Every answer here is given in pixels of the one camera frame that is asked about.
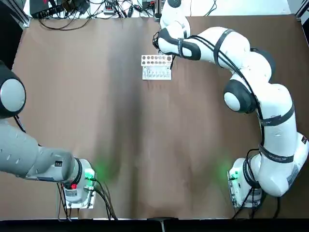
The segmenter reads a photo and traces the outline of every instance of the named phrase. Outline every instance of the white floor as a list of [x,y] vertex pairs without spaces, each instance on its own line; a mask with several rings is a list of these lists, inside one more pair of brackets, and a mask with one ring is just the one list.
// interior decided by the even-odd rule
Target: white floor
[[[142,0],[133,0],[134,4],[137,4],[137,1],[141,3]],[[23,2],[26,4],[24,11],[29,15],[29,0],[23,0]],[[203,16],[211,9],[213,3],[214,0],[183,0],[182,8],[186,16]],[[216,4],[217,9],[210,15],[288,15],[291,13],[287,0],[216,0]],[[97,7],[98,5],[93,4],[91,9],[95,11]],[[139,15],[136,11],[133,13],[133,17]]]

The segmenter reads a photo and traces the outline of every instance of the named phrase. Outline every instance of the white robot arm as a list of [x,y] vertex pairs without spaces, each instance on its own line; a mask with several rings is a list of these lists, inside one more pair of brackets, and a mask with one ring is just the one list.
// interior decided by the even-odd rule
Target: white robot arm
[[262,132],[259,154],[248,162],[237,159],[228,172],[233,205],[251,207],[249,196],[254,194],[257,206],[261,189],[271,196],[282,196],[306,161],[309,142],[296,130],[295,108],[288,89],[269,83],[275,70],[271,56],[250,48],[247,38],[231,29],[213,27],[190,36],[181,0],[166,1],[160,26],[154,45],[161,52],[229,69],[232,77],[223,93],[226,105],[239,113],[257,112]]
[[39,146],[30,135],[6,120],[19,114],[26,103],[21,80],[0,61],[0,171],[28,180],[59,182],[70,203],[88,202],[95,172],[85,159],[66,150]]

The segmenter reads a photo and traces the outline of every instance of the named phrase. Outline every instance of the power cord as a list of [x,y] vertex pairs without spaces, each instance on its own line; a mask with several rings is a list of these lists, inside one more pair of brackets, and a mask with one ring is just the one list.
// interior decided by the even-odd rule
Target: power cord
[[102,186],[102,184],[96,178],[87,178],[87,179],[91,180],[91,181],[96,181],[99,184],[101,191],[97,188],[95,188],[95,191],[96,191],[96,193],[98,193],[98,195],[105,202],[106,213],[107,213],[108,219],[111,220],[111,218],[113,218],[114,220],[118,220],[118,218],[116,217],[116,214],[115,214],[115,210],[114,210],[113,205],[112,205],[111,193],[110,193],[110,190],[109,190],[107,184],[105,182],[103,182],[104,187],[106,188],[106,190],[105,190],[104,187]]
[[47,26],[46,24],[43,23],[42,19],[39,19],[39,23],[40,23],[43,27],[45,27],[45,28],[47,28],[47,29],[49,29],[49,30],[60,30],[60,31],[77,30],[77,29],[80,29],[80,28],[83,28],[84,26],[86,26],[86,25],[89,23],[89,21],[91,20],[91,18],[97,18],[97,15],[103,12],[103,11],[99,11],[99,9],[100,9],[100,7],[105,3],[105,1],[106,1],[106,0],[103,0],[101,3],[97,3],[99,6],[98,6],[98,8],[96,9],[96,11],[95,11],[93,14],[91,14],[90,12],[87,11],[88,14],[89,14],[89,16],[87,17],[86,22],[85,22],[83,25],[79,26],[79,27],[70,28],[70,29],[67,29],[67,28],[66,28],[66,27],[68,27],[75,19],[80,19],[81,13],[79,14],[78,18],[76,18],[77,11],[71,12],[70,15],[67,15],[67,16],[65,16],[64,18],[59,18],[59,19],[66,19],[66,18],[72,16],[72,15],[75,13],[75,14],[73,15],[73,19],[71,19],[71,21],[70,21],[68,24],[66,24],[66,25],[64,25],[64,26],[62,26],[62,27],[60,27],[60,28],[53,28],[53,27]]
[[217,9],[217,0],[213,0],[213,5],[212,5],[211,9],[204,16],[209,16],[211,14],[211,12],[213,12],[216,9]]
[[280,213],[280,204],[281,204],[281,199],[280,197],[277,197],[277,209],[276,209],[275,215],[273,216],[273,219],[277,218]]
[[[59,215],[60,215],[60,204],[62,204],[64,213],[65,213],[65,215],[66,215],[66,220],[69,220],[68,209],[67,209],[67,202],[66,202],[66,196],[65,196],[65,194],[64,194],[64,189],[63,189],[62,185],[61,185],[61,187],[59,186],[59,183],[57,183],[57,187],[58,187],[58,192],[59,192],[59,195],[60,195],[59,208],[58,208],[58,221],[60,221],[60,218],[59,218]],[[61,194],[60,188],[61,188],[62,191],[63,191],[64,201],[63,201],[63,198],[62,198],[62,194]]]

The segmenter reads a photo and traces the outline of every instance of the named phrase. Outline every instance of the brown table surface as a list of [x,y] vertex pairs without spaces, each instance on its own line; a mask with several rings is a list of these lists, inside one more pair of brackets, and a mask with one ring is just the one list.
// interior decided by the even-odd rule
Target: brown table surface
[[[192,34],[232,28],[270,52],[277,65],[272,82],[288,87],[298,130],[309,136],[309,50],[293,15],[189,21]],[[67,21],[46,23],[60,27]],[[142,81],[140,57],[156,53],[157,30],[152,18],[97,19],[68,32],[32,20],[13,68],[27,90],[22,122],[40,144],[90,160],[110,186],[120,218],[231,217],[226,171],[257,147],[258,120],[226,107],[223,89],[231,74],[208,62],[177,58],[171,82]],[[280,217],[309,216],[308,176],[305,163],[282,198]],[[0,184],[1,219],[56,218],[55,184],[9,174],[0,174]],[[256,216],[271,217],[275,210],[276,199],[268,196]],[[102,200],[79,216],[106,217]]]

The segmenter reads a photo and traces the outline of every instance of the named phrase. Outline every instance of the cable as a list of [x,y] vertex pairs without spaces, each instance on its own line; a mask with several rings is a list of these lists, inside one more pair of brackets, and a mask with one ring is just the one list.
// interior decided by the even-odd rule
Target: cable
[[209,16],[211,12],[213,12],[215,9],[217,9],[217,0],[213,0],[213,5],[211,9],[204,15],[204,16]]
[[[196,40],[200,41],[202,44],[204,44],[206,47],[208,47],[208,48],[213,52],[213,50],[214,50],[214,45],[213,45],[210,41],[208,41],[208,40],[206,40],[206,39],[204,39],[203,37],[200,37],[200,36],[198,36],[198,35],[191,35],[188,39],[190,39],[190,38],[193,38],[193,39],[196,39]],[[244,82],[245,82],[246,85],[248,86],[248,88],[249,88],[249,90],[250,90],[252,96],[254,97],[254,101],[255,101],[255,104],[256,104],[257,112],[258,112],[258,117],[259,117],[261,120],[263,120],[263,115],[262,115],[262,110],[261,110],[261,107],[260,107],[260,103],[259,103],[259,101],[258,101],[256,95],[254,94],[254,92],[253,92],[253,90],[252,90],[252,88],[251,88],[249,82],[247,81],[247,79],[245,78],[245,76],[241,73],[241,71],[239,70],[239,68],[237,68],[236,65],[235,65],[235,64],[234,64],[234,63],[233,63],[221,50],[219,50],[219,53],[220,53],[220,55],[222,55],[229,63],[227,63],[226,60],[222,59],[222,57],[219,57],[219,58],[222,60],[222,62],[224,62],[228,67],[230,67],[232,70],[234,70],[234,71],[244,80]],[[264,133],[265,133],[264,126],[261,125],[261,134],[262,134],[261,145],[262,145],[262,146],[264,145],[264,141],[265,141],[265,135],[264,135]]]
[[20,120],[19,120],[19,116],[16,115],[16,116],[14,116],[13,118],[14,118],[16,124],[18,125],[18,127],[20,128],[20,130],[21,130],[23,133],[26,133],[26,131],[25,131],[24,127],[23,127],[23,124],[21,124],[21,122],[20,122]]
[[191,2],[190,2],[190,16],[192,16],[191,7],[192,7],[192,0],[191,0]]
[[273,219],[277,218],[279,213],[280,213],[280,197],[277,197],[277,209],[276,209],[276,212],[275,212],[275,215],[273,216]]
[[53,28],[53,27],[47,26],[47,25],[45,25],[45,24],[42,22],[41,19],[39,19],[39,23],[40,23],[43,27],[45,27],[45,28],[47,28],[47,29],[50,29],[50,30],[60,30],[60,31],[77,30],[77,29],[80,29],[80,28],[83,28],[84,26],[86,26],[86,25],[88,24],[88,22],[91,20],[92,17],[97,18],[96,16],[97,16],[98,14],[100,14],[100,13],[103,12],[103,11],[100,11],[100,12],[99,12],[98,10],[99,10],[99,8],[102,6],[102,4],[105,3],[105,1],[106,1],[106,0],[103,0],[101,3],[98,3],[99,6],[98,6],[98,8],[96,9],[96,11],[95,11],[93,14],[89,14],[89,16],[87,17],[87,18],[88,18],[87,21],[86,21],[83,25],[81,25],[81,26],[79,26],[79,27],[71,28],[71,29],[65,29],[67,26],[69,26],[69,25],[74,21],[74,19],[76,19],[77,11],[72,12],[71,15],[73,15],[73,13],[75,13],[75,15],[73,16],[73,19],[71,19],[71,21],[70,21],[67,25],[64,25],[64,26],[62,26],[62,27],[60,27],[60,28]]
[[60,203],[62,203],[62,207],[63,207],[64,213],[66,215],[66,219],[68,220],[68,209],[66,208],[67,203],[66,203],[65,195],[64,195],[64,202],[63,202],[61,190],[60,190],[60,187],[59,187],[59,183],[57,183],[57,187],[58,187],[58,192],[59,192],[59,195],[60,195],[59,208],[58,208],[58,220],[60,221],[60,218],[59,218],[59,215],[60,215]]
[[234,219],[234,218],[242,211],[242,209],[243,209],[243,207],[244,207],[244,205],[245,205],[245,203],[246,203],[246,201],[247,201],[247,199],[248,199],[250,193],[252,192],[252,189],[253,189],[253,188],[251,187],[251,189],[250,189],[250,191],[248,192],[247,196],[246,196],[245,199],[243,200],[243,202],[242,202],[242,204],[241,204],[239,210],[234,214],[234,216],[232,217],[232,219]]
[[[250,149],[248,152],[247,152],[247,156],[246,156],[246,162],[247,162],[247,164],[248,164],[248,167],[249,167],[249,170],[250,170],[250,172],[251,172],[251,176],[252,176],[252,178],[253,178],[253,180],[254,181],[256,181],[255,180],[255,177],[254,177],[254,175],[253,175],[253,171],[252,171],[252,169],[251,169],[251,163],[249,163],[249,160],[248,160],[248,155],[250,154],[250,152],[252,152],[252,151],[258,151],[259,149]],[[252,193],[252,215],[251,215],[251,218],[254,218],[254,214],[255,214],[255,211],[254,211],[254,188],[253,188],[253,193]]]
[[107,216],[109,217],[109,213],[110,213],[111,216],[114,218],[114,220],[118,220],[118,218],[116,217],[116,215],[112,212],[112,209],[111,209],[109,203],[107,202],[106,197],[105,197],[99,190],[95,189],[95,191],[96,191],[96,192],[98,193],[98,195],[103,199],[103,201],[105,202],[106,207],[108,208],[108,211],[109,211],[109,212],[107,212]]

